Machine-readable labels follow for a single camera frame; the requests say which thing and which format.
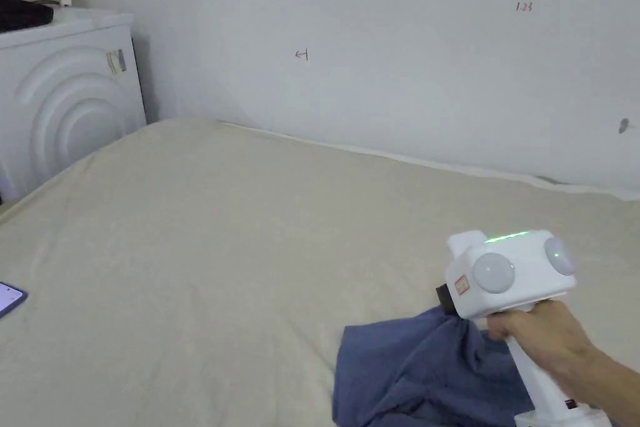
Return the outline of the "person's right hand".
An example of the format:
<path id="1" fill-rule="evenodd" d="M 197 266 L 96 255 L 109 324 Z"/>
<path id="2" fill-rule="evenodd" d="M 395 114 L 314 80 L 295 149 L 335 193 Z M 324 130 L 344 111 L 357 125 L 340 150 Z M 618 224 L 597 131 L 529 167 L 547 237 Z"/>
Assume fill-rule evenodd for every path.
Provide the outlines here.
<path id="1" fill-rule="evenodd" d="M 488 328 L 496 339 L 516 340 L 570 397 L 611 414 L 624 404 L 611 359 L 591 342 L 564 303 L 544 301 L 530 312 L 494 314 Z"/>

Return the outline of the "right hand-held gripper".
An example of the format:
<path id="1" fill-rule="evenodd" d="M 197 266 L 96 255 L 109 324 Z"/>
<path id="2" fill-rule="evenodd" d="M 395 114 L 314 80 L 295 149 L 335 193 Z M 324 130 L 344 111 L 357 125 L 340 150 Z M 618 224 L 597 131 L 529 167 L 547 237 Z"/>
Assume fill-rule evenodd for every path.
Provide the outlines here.
<path id="1" fill-rule="evenodd" d="M 452 261 L 436 290 L 447 315 L 476 321 L 503 311 L 530 311 L 576 285 L 576 267 L 565 244 L 546 230 L 492 239 L 466 231 L 450 236 L 447 245 Z M 509 338 L 507 346 L 534 406 L 515 416 L 517 426 L 609 425 L 603 410 L 566 394 L 515 339 Z"/>

